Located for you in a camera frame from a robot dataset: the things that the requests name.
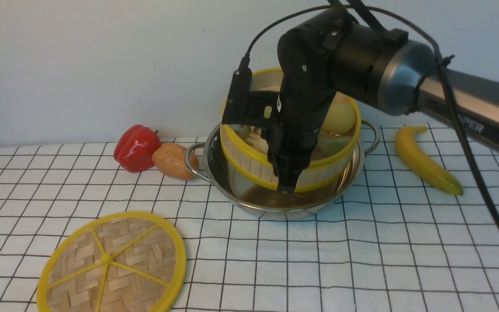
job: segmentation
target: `grid tablecloth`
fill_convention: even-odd
[[[289,222],[233,208],[200,180],[122,170],[116,143],[0,148],[0,312],[37,311],[36,283],[57,245],[118,211],[151,211],[184,237],[188,272],[173,311],[499,311],[499,233],[453,130],[432,124],[418,140],[459,178],[462,197],[407,170],[397,130],[382,128],[342,198]],[[499,209],[499,154],[471,146]]]

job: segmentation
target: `bamboo steamer lid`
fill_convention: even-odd
[[[40,312],[166,312],[186,276],[186,250],[165,219],[142,211],[99,218],[69,236],[38,283]]]

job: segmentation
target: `banana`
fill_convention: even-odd
[[[429,158],[417,145],[415,137],[426,130],[426,126],[401,127],[394,140],[398,156],[428,184],[451,195],[463,195],[463,187],[457,178]]]

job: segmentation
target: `red bell pepper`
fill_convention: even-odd
[[[141,172],[154,166],[151,155],[162,145],[157,132],[138,124],[123,134],[113,157],[126,171]]]

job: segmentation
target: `white wall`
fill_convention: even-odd
[[[0,146],[117,140],[137,123],[166,137],[206,135],[220,121],[230,75],[255,34],[326,3],[0,0]],[[499,81],[499,2],[365,3],[422,26],[445,55],[457,55],[452,68]],[[301,20],[265,35],[251,68],[276,66],[277,38]],[[367,108],[363,115],[402,122]]]

